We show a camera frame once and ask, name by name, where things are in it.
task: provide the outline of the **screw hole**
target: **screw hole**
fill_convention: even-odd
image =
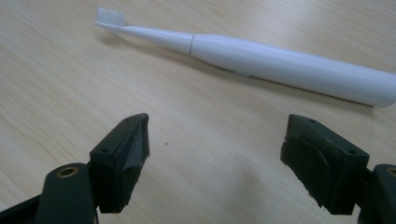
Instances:
[[[63,168],[56,174],[56,176],[58,176],[58,178],[67,178],[69,176],[75,175],[76,173],[78,173],[78,168],[72,166]]]
[[[396,177],[396,168],[388,168],[387,171],[388,173]]]

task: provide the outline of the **wood grain surface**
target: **wood grain surface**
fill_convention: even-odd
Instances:
[[[141,112],[151,155],[130,204],[101,223],[356,223],[331,216],[280,160],[289,114],[316,119],[396,163],[396,105],[371,107],[234,75],[93,26],[232,35],[396,73],[396,1],[0,2],[0,210],[41,193],[51,170],[87,162]]]

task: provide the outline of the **toothbrush bristles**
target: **toothbrush bristles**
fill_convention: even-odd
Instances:
[[[123,26],[124,18],[123,13],[111,9],[105,9],[102,7],[96,10],[96,21],[115,26]]]

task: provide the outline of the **black clamp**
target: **black clamp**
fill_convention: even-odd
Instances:
[[[50,172],[42,194],[0,213],[0,223],[98,223],[97,206],[120,213],[149,156],[148,123],[147,114],[124,119],[91,151],[88,164]]]
[[[369,154],[319,122],[290,115],[280,159],[331,214],[351,215],[357,204],[358,223],[395,223],[396,166],[370,171]]]

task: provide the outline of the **toothbrush handle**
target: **toothbrush handle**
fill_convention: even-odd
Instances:
[[[243,39],[195,35],[191,56],[237,74],[366,105],[387,106],[396,101],[395,74]]]

